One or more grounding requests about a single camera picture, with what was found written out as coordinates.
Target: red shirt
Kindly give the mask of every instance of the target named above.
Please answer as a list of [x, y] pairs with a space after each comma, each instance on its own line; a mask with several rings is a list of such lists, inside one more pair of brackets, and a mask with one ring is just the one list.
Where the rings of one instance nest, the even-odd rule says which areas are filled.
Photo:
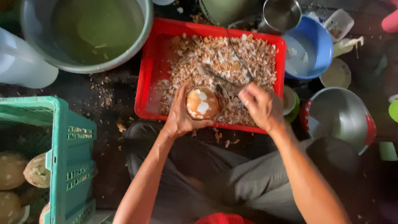
[[254, 224], [236, 214], [215, 213], [199, 219], [195, 224]]

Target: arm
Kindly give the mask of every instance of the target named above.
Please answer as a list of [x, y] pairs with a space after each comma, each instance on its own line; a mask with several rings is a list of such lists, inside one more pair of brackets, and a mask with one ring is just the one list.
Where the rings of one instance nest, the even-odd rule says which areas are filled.
[[251, 83], [239, 94], [256, 124], [274, 140], [285, 165], [293, 197], [308, 224], [350, 224], [339, 198], [302, 152], [282, 116], [282, 100]]
[[210, 120], [194, 121], [188, 115], [185, 98], [190, 84], [190, 82], [187, 82], [176, 91], [166, 124], [127, 189], [116, 211], [113, 223], [149, 223], [162, 170], [174, 140], [193, 129], [204, 128], [213, 124]]

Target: coconut pile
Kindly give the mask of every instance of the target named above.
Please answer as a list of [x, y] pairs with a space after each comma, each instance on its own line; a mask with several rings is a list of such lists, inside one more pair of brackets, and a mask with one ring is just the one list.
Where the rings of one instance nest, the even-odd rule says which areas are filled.
[[162, 92], [162, 114], [169, 114], [174, 94], [177, 88], [187, 79], [192, 79], [194, 86], [207, 86], [219, 99], [221, 110], [213, 118], [229, 124], [255, 126], [249, 112], [242, 106], [236, 93], [220, 88], [209, 76], [198, 72], [200, 64], [209, 66], [215, 74], [222, 78], [243, 86], [252, 80], [265, 91], [274, 91], [276, 81], [275, 45], [261, 39], [253, 39], [253, 35], [230, 39], [227, 37], [197, 37], [188, 38], [184, 33], [181, 37], [171, 39], [173, 50], [179, 55], [177, 60], [168, 60], [171, 64], [169, 80], [161, 80], [156, 87]]

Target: metal cup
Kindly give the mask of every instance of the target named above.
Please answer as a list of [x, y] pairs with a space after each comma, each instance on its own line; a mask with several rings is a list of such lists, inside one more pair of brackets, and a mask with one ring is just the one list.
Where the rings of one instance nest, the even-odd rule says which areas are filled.
[[301, 14], [300, 5], [296, 0], [266, 0], [263, 21], [258, 25], [258, 31], [281, 35], [300, 23]]

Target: husked coconut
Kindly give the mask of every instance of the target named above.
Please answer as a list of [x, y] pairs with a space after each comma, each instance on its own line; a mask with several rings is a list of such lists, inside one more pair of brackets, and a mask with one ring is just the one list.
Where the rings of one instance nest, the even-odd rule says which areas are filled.
[[40, 188], [50, 187], [51, 172], [45, 163], [46, 153], [36, 156], [28, 163], [23, 175], [30, 184]]
[[20, 198], [12, 191], [0, 191], [0, 223], [16, 223], [22, 211]]
[[195, 87], [187, 95], [187, 111], [192, 119], [212, 119], [218, 112], [217, 97], [207, 87]]
[[14, 152], [0, 152], [0, 190], [11, 190], [25, 182], [27, 159]]
[[41, 211], [39, 224], [44, 224], [44, 214], [46, 214], [50, 210], [50, 202], [44, 206], [43, 210]]

